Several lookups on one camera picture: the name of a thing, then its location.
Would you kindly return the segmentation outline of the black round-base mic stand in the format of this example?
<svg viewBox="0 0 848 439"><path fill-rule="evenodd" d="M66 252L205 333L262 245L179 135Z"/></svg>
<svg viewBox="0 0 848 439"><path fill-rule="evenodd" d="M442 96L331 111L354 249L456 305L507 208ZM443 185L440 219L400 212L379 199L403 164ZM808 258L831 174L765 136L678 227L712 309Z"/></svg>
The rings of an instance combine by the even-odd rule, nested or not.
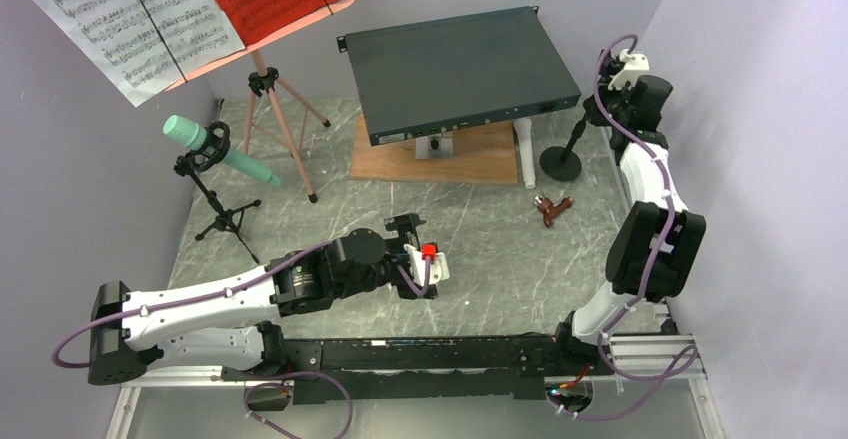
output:
<svg viewBox="0 0 848 439"><path fill-rule="evenodd" d="M539 164L545 175L561 182L574 181L580 176L582 163L574 152L574 148L582 138L587 125L588 115L585 114L574 125L565 146L551 146L542 152Z"/></svg>

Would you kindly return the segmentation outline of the white microphone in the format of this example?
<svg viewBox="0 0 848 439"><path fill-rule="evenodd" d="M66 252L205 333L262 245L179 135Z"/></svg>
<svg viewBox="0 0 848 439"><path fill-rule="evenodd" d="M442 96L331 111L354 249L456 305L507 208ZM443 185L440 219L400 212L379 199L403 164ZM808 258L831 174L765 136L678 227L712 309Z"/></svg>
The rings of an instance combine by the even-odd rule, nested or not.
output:
<svg viewBox="0 0 848 439"><path fill-rule="evenodd" d="M536 172L531 135L532 121L529 118L515 119L512 126L517 139L525 188L534 189L536 187Z"/></svg>

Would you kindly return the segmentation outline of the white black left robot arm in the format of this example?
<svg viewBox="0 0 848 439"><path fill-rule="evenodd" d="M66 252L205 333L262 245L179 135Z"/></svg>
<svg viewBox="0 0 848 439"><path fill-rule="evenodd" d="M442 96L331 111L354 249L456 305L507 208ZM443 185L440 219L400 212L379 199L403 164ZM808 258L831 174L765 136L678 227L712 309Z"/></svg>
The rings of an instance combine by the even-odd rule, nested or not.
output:
<svg viewBox="0 0 848 439"><path fill-rule="evenodd" d="M218 365L272 379L315 361L288 346L274 319L328 310L389 285L402 299L435 299L450 277L446 253L419 240L414 213L388 218L391 233L359 228L244 273L164 291L102 285L92 311L91 385L113 385L172 366Z"/></svg>

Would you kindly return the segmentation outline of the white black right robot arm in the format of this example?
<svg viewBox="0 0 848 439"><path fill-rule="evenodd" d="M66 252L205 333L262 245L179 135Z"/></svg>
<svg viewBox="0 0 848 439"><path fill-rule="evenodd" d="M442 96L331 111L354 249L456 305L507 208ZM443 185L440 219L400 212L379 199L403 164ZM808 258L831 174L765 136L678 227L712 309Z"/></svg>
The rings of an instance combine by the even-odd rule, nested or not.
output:
<svg viewBox="0 0 848 439"><path fill-rule="evenodd" d="M592 124L611 129L609 147L631 205L607 255L604 283L558 325L551 360L564 374L597 364L601 341L625 314L679 295L705 235L705 218L689 211L675 189L668 142L658 130L672 90L647 74L620 89L602 83L584 103Z"/></svg>

